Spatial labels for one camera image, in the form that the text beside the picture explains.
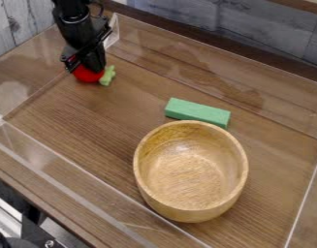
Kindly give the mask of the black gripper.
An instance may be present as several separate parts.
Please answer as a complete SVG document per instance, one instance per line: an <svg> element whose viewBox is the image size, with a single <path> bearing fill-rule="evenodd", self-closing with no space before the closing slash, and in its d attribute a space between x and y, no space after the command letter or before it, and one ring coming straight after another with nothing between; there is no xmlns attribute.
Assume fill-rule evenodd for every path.
<svg viewBox="0 0 317 248"><path fill-rule="evenodd" d="M85 15L80 19L65 20L59 17L59 31L65 40L59 58L65 69L67 59L75 55L85 68L99 73L106 66L103 41L111 34L108 18Z"/></svg>

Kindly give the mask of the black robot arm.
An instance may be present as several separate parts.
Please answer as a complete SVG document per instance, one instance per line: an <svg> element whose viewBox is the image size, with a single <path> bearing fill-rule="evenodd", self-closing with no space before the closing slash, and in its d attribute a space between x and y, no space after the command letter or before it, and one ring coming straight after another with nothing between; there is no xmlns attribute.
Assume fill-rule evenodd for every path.
<svg viewBox="0 0 317 248"><path fill-rule="evenodd" d="M108 18L92 15L91 0L52 0L52 15L65 45L59 60L68 72L83 66L92 73L103 71L106 66L103 41L112 30Z"/></svg>

